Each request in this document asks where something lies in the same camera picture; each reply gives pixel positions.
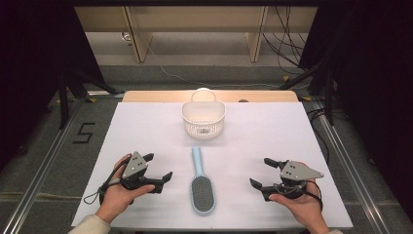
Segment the person's right hand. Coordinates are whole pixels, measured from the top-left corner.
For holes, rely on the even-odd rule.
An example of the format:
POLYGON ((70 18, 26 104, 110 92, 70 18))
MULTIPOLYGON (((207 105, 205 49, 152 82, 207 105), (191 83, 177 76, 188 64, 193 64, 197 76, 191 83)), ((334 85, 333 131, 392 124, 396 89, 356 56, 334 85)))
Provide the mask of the person's right hand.
POLYGON ((304 225, 308 231, 310 229, 328 228, 322 216, 319 201, 310 195, 304 194, 292 200, 280 194, 272 194, 269 199, 288 208, 295 219, 304 225))

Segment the black metal stand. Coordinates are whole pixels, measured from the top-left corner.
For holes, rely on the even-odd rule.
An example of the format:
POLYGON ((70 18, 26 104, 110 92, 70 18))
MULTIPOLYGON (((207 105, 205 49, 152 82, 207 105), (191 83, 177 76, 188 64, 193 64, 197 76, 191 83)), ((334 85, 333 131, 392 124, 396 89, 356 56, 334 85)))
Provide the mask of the black metal stand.
POLYGON ((111 95, 120 95, 124 91, 116 90, 108 86, 104 81, 98 81, 87 73, 71 69, 62 72, 58 79, 58 93, 60 102, 60 128, 63 129, 69 120, 69 101, 67 91, 70 91, 75 98, 85 99, 88 92, 84 86, 85 83, 92 83, 94 86, 111 95))
POLYGON ((296 78, 280 86, 281 91, 286 91, 300 82, 312 77, 308 92, 311 96, 319 96, 324 94, 324 113, 330 126, 334 125, 332 118, 332 96, 333 96, 333 80, 332 71, 322 61, 314 65, 309 70, 300 74, 296 78))

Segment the light wooden table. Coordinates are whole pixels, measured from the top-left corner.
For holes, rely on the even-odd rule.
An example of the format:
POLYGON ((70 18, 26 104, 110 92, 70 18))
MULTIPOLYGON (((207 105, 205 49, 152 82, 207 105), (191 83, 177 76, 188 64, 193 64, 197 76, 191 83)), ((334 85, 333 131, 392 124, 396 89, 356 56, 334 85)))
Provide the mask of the light wooden table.
MULTIPOLYGON (((292 91, 213 90, 223 102, 297 102, 292 91)), ((183 91, 128 91, 123 102, 185 102, 191 99, 194 90, 183 91)))

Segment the light blue hairbrush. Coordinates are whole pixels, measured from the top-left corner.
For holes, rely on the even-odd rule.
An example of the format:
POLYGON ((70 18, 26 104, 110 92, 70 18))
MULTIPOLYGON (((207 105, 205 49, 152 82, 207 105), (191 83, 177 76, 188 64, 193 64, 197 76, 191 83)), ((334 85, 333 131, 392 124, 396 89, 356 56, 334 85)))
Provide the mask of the light blue hairbrush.
POLYGON ((200 147, 192 148, 195 177, 191 182, 191 199, 194 210, 199 215, 209 215, 215 208, 216 201, 213 184, 204 174, 202 151, 200 147))

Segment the dark curtain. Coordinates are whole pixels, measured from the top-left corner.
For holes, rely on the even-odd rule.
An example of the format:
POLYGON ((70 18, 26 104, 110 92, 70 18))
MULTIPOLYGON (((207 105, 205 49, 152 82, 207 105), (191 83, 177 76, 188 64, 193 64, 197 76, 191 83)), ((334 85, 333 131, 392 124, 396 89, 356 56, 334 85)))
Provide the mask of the dark curtain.
POLYGON ((337 95, 413 220, 413 0, 319 0, 303 65, 320 61, 346 19, 333 52, 337 95))
POLYGON ((0 0, 0 171, 28 139, 59 76, 75 70, 103 80, 72 6, 0 0))

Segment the beige wooden furniture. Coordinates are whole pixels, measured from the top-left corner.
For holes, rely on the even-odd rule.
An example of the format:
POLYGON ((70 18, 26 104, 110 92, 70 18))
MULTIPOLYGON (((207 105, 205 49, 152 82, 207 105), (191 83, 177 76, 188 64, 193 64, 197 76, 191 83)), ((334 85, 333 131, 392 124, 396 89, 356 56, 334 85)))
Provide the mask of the beige wooden furniture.
POLYGON ((77 7, 86 32, 127 32, 143 62, 155 32, 240 32, 257 62, 265 32, 308 33, 316 7, 77 7))

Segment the white table mat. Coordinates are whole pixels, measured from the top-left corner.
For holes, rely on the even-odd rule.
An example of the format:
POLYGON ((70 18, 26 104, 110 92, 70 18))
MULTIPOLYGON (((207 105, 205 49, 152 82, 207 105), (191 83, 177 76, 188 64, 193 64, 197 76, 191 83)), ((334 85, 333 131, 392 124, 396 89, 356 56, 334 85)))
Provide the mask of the white table mat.
POLYGON ((234 232, 296 228, 299 224, 289 210, 265 201, 250 184, 257 180, 269 186, 279 181, 279 170, 265 165, 267 158, 303 162, 321 172, 318 185, 327 224, 333 228, 353 225, 299 102, 229 103, 222 133, 210 140, 196 140, 186 134, 178 103, 119 103, 75 223, 95 212, 98 203, 93 193, 114 164, 134 151, 154 155, 147 176, 171 174, 172 178, 162 193, 137 198, 113 221, 115 228, 234 232), (203 169, 214 187, 216 205, 207 215, 198 214, 191 203, 195 146, 202 151, 203 169))

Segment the metal floor rail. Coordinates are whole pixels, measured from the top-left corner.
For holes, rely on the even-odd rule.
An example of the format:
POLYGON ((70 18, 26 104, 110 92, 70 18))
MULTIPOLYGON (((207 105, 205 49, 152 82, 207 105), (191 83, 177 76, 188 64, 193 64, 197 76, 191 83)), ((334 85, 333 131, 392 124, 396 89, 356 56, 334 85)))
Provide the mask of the metal floor rail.
POLYGON ((83 105, 82 99, 75 99, 71 109, 69 110, 69 117, 63 126, 57 131, 53 143, 48 149, 48 152, 43 157, 43 161, 38 167, 36 174, 30 180, 28 187, 19 197, 19 202, 12 212, 9 220, 6 222, 5 227, 0 231, 0 234, 19 234, 19 231, 24 224, 26 217, 28 216, 30 209, 36 200, 37 194, 43 186, 52 166, 56 160, 56 157, 63 146, 63 143, 70 131, 72 122, 76 117, 79 109, 83 105))
POLYGON ((330 124, 330 121, 324 115, 320 117, 320 122, 330 143, 332 144, 332 147, 334 148, 334 152, 336 153, 353 190, 355 191, 358 202, 362 206, 374 233, 390 234, 390 229, 384 221, 384 217, 379 207, 374 202, 373 197, 370 195, 365 183, 362 181, 356 165, 352 161, 335 127, 330 124))

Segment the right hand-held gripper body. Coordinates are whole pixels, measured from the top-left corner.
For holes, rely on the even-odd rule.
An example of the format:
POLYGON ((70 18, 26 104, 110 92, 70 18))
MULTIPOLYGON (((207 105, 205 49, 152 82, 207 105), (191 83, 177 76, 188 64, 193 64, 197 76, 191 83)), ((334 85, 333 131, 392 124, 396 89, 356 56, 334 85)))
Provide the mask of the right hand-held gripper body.
POLYGON ((280 169, 281 184, 274 183, 271 186, 263 186, 259 190, 265 201, 269 201, 272 194, 280 194, 288 199, 297 199, 307 192, 307 183, 311 179, 322 178, 324 174, 313 170, 303 163, 285 161, 286 165, 280 169))

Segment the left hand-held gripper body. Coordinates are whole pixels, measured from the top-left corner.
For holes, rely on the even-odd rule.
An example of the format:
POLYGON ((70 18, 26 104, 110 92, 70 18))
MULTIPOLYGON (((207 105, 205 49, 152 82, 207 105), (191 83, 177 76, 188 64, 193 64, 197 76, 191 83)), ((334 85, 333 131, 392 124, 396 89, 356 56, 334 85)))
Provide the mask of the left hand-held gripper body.
POLYGON ((137 151, 134 151, 130 157, 126 168, 122 172, 120 181, 121 184, 128 190, 135 190, 144 185, 154 185, 155 188, 152 193, 161 193, 163 190, 163 181, 161 179, 147 178, 145 173, 147 171, 148 162, 145 162, 143 156, 137 151))

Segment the person's left hand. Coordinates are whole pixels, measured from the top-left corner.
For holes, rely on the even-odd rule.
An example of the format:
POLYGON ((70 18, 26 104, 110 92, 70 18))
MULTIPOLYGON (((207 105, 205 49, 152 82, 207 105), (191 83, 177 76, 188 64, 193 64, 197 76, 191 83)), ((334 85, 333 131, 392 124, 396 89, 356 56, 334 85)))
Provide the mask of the person's left hand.
POLYGON ((115 184, 106 190, 103 203, 95 215, 107 223, 111 223, 118 215, 124 212, 130 203, 137 197, 151 192, 154 185, 148 184, 135 190, 128 190, 121 184, 115 184))

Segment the white plastic basket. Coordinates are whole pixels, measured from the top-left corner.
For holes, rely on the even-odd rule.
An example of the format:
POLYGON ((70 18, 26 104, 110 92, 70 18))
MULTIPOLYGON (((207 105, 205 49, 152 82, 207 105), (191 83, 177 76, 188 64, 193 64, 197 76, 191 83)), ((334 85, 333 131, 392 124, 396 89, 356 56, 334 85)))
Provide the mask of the white plastic basket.
POLYGON ((224 129, 226 105, 217 99, 214 91, 199 88, 181 107, 186 133, 195 139, 218 137, 224 129))

